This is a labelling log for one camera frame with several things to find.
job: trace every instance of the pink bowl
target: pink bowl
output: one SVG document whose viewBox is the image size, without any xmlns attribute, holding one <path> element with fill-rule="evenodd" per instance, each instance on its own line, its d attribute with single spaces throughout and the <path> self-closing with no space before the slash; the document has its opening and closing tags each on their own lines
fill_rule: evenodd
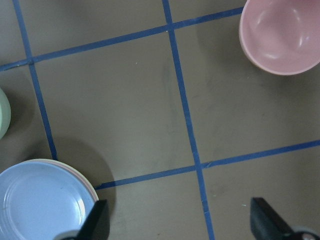
<svg viewBox="0 0 320 240">
<path fill-rule="evenodd" d="M 239 26 L 249 60 L 277 75 L 294 75 L 320 62 L 320 0 L 248 0 Z"/>
</svg>

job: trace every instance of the gray surface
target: gray surface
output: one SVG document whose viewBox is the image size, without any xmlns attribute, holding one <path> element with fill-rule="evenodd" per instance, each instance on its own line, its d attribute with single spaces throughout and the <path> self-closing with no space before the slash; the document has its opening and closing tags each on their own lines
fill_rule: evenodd
<svg viewBox="0 0 320 240">
<path fill-rule="evenodd" d="M 173 21 L 245 1 L 171 0 Z M 165 24 L 160 0 L 21 1 L 32 53 L 44 54 Z M 14 9 L 2 3 L 0 64 L 23 59 Z M 320 66 L 275 76 L 253 66 L 240 16 L 176 31 L 200 160 L 219 160 L 319 139 Z M 193 165 L 167 33 L 35 64 L 60 161 L 93 185 Z M 27 66 L 0 72 L 12 122 L 0 172 L 51 158 Z M 216 239 L 248 239 L 249 200 L 267 201 L 292 225 L 320 232 L 320 148 L 203 171 Z M 196 172 L 98 190 L 114 240 L 208 239 Z"/>
</svg>

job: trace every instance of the blue plate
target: blue plate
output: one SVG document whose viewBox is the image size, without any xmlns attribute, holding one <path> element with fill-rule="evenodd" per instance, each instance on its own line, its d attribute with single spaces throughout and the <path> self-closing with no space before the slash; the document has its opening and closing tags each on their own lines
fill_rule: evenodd
<svg viewBox="0 0 320 240">
<path fill-rule="evenodd" d="M 80 230 L 95 201 L 67 170 L 22 162 L 0 174 L 0 203 L 1 240 L 53 240 Z"/>
</svg>

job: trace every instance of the plate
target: plate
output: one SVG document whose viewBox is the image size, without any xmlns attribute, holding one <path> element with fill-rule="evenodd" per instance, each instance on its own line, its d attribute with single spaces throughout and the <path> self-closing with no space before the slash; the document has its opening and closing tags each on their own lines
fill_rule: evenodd
<svg viewBox="0 0 320 240">
<path fill-rule="evenodd" d="M 95 200 L 69 171 L 22 162 L 0 174 L 0 239 L 53 240 L 80 230 Z"/>
<path fill-rule="evenodd" d="M 83 176 L 78 170 L 76 170 L 75 168 L 73 168 L 72 166 L 69 166 L 63 162 L 57 161 L 57 160 L 52 160 L 52 159 L 43 159 L 43 158 L 39 158 L 39 159 L 32 159 L 32 160 L 28 160 L 25 162 L 41 162 L 41 163 L 48 163 L 48 164 L 53 164 L 56 166 L 59 166 L 67 171 L 69 171 L 70 173 L 72 173 L 74 176 L 76 176 L 88 189 L 88 191 L 91 193 L 92 198 L 95 201 L 98 201 L 98 195 L 94 189 L 94 187 L 91 185 L 91 183 L 86 179 L 85 176 Z"/>
</svg>

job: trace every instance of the blue tape grid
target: blue tape grid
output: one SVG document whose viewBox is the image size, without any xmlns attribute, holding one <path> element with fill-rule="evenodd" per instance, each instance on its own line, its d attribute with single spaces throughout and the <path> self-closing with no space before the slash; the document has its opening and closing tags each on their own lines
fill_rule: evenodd
<svg viewBox="0 0 320 240">
<path fill-rule="evenodd" d="M 209 235 L 209 239 L 213 240 L 213 239 L 215 239 L 215 237 L 214 237 L 214 231 L 213 231 L 211 216 L 210 216 L 210 212 L 209 212 L 208 202 L 207 202 L 203 169 L 212 168 L 212 167 L 216 167 L 216 166 L 220 166 L 220 165 L 239 163 L 239 162 L 243 162 L 243 161 L 254 160 L 254 159 L 259 159 L 259 158 L 263 158 L 263 157 L 279 155 L 279 154 L 284 154 L 284 153 L 289 153 L 289 152 L 293 152 L 293 151 L 298 151 L 298 150 L 303 150 L 303 149 L 308 149 L 308 148 L 320 146 L 320 140 L 315 140 L 315 141 L 305 142 L 305 143 L 301 143 L 301 144 L 296 144 L 296 145 L 280 147 L 280 148 L 275 148 L 275 149 L 266 150 L 266 151 L 250 153 L 250 154 L 246 154 L 246 155 L 240 155 L 240 156 L 210 161 L 210 162 L 206 162 L 206 163 L 200 162 L 199 153 L 198 153 L 198 149 L 197 149 L 197 145 L 196 145 L 196 140 L 195 140 L 195 136 L 194 136 L 194 132 L 193 132 L 193 125 L 192 125 L 192 121 L 191 121 L 191 115 L 190 115 L 190 111 L 189 111 L 189 105 L 188 105 L 188 100 L 187 100 L 187 95 L 186 95 L 186 90 L 185 90 L 185 85 L 184 85 L 184 80 L 183 80 L 183 73 L 182 73 L 182 69 L 181 69 L 181 63 L 180 63 L 180 59 L 179 59 L 179 52 L 178 52 L 177 41 L 176 41 L 176 36 L 175 36 L 174 30 L 184 28 L 187 26 L 191 26 L 191 25 L 196 25 L 196 24 L 216 20 L 216 19 L 221 19 L 221 18 L 225 18 L 225 17 L 238 15 L 238 14 L 241 14 L 243 7 L 239 7 L 239 8 L 235 8 L 235 9 L 231 9 L 231 10 L 227 10 L 227 11 L 222 11 L 222 12 L 218 12 L 218 13 L 214 13 L 214 14 L 209 14 L 209 15 L 205 15 L 205 16 L 201 16 L 201 17 L 196 17 L 196 18 L 192 18 L 192 19 L 187 19 L 187 20 L 183 20 L 183 21 L 179 21 L 179 22 L 173 22 L 168 0 L 162 0 L 167 25 L 154 27 L 154 28 L 150 28 L 147 30 L 143 30 L 143 31 L 135 32 L 135 33 L 130 33 L 130 34 L 126 34 L 126 35 L 122 35 L 122 36 L 118 36 L 118 37 L 114 37 L 114 38 L 110 38 L 110 39 L 105 39 L 102 41 L 97 41 L 97 42 L 93 42 L 93 43 L 89 43 L 89 44 L 84 44 L 84 45 L 80 45 L 80 46 L 76 46 L 76 47 L 71 47 L 68 49 L 63 49 L 63 50 L 59 50 L 59 51 L 55 51 L 55 52 L 50 52 L 50 53 L 46 53 L 46 54 L 42 54 L 42 55 L 38 55 L 38 56 L 32 56 L 32 51 L 31 51 L 31 47 L 30 47 L 23 15 L 21 12 L 19 0 L 12 0 L 12 2 L 14 5 L 17 19 L 18 19 L 18 24 L 19 24 L 19 28 L 20 28 L 20 32 L 21 32 L 21 36 L 22 36 L 26 59 L 11 62 L 11 63 L 4 64 L 4 65 L 0 65 L 0 71 L 6 71 L 6 70 L 9 70 L 12 68 L 16 68 L 16 67 L 20 67 L 20 66 L 24 66 L 24 65 L 29 65 L 29 71 L 30 71 L 30 74 L 32 77 L 33 87 L 34 87 L 36 98 L 38 101 L 38 105 L 39 105 L 44 129 L 45 129 L 45 133 L 47 136 L 48 144 L 50 147 L 51 155 L 52 155 L 52 158 L 55 160 L 57 160 L 57 151 L 56 151 L 56 147 L 54 144 L 54 140 L 53 140 L 50 124 L 49 124 L 49 119 L 48 119 L 47 111 L 46 111 L 43 96 L 42 96 L 42 92 L 40 89 L 37 71 L 35 68 L 35 63 L 49 60 L 49 59 L 59 58 L 59 57 L 66 56 L 66 55 L 89 51 L 92 49 L 97 49 L 97 48 L 101 48 L 101 47 L 105 47 L 105 46 L 109 46 L 109 45 L 114 45 L 114 44 L 118 44 L 118 43 L 122 43 L 122 42 L 127 42 L 130 40 L 144 38 L 144 37 L 148 37 L 151 35 L 160 34 L 163 32 L 168 32 L 168 34 L 169 34 L 172 56 L 173 56 L 175 70 L 176 70 L 176 76 L 177 76 L 181 101 L 182 101 L 182 107 L 183 107 L 185 122 L 187 125 L 187 131 L 188 131 L 188 135 L 189 135 L 189 141 L 190 141 L 190 146 L 192 149 L 192 154 L 193 154 L 195 165 L 102 183 L 101 185 L 99 185 L 95 188 L 96 190 L 112 188 L 112 187 L 116 187 L 116 186 L 138 183 L 138 182 L 142 182 L 142 181 L 158 179 L 158 178 L 163 178 L 163 177 L 167 177 L 167 176 L 173 176 L 173 175 L 184 174 L 184 173 L 196 171 L 197 176 L 198 176 L 200 195 L 201 195 L 201 200 L 202 200 L 202 204 L 203 204 L 203 211 L 204 211 L 204 216 L 205 216 L 205 220 L 206 220 L 206 224 L 207 224 L 208 235 Z"/>
<path fill-rule="evenodd" d="M 52 137 L 52 132 L 51 132 L 50 124 L 49 124 L 48 115 L 47 115 L 44 99 L 43 99 L 41 89 L 40 89 L 36 67 L 35 67 L 35 64 L 33 61 L 33 57 L 32 57 L 32 52 L 31 52 L 31 48 L 30 48 L 27 29 L 25 26 L 25 21 L 24 21 L 22 12 L 21 12 L 19 0 L 12 0 L 12 2 L 13 2 L 15 14 L 16 14 L 16 17 L 18 20 L 18 24 L 19 24 L 19 28 L 20 28 L 20 32 L 21 32 L 21 36 L 22 36 L 24 51 L 25 51 L 25 55 L 26 55 L 26 63 L 29 65 L 29 71 L 30 71 L 31 78 L 32 78 L 33 88 L 34 88 L 36 99 L 37 99 L 37 102 L 39 105 L 45 134 L 46 134 L 49 148 L 51 151 L 51 156 L 52 156 L 52 159 L 57 160 L 58 158 L 57 158 L 56 146 L 54 143 L 54 139 Z M 22 60 L 22 61 L 18 61 L 16 63 L 21 65 L 21 64 L 24 64 L 25 61 Z"/>
</svg>

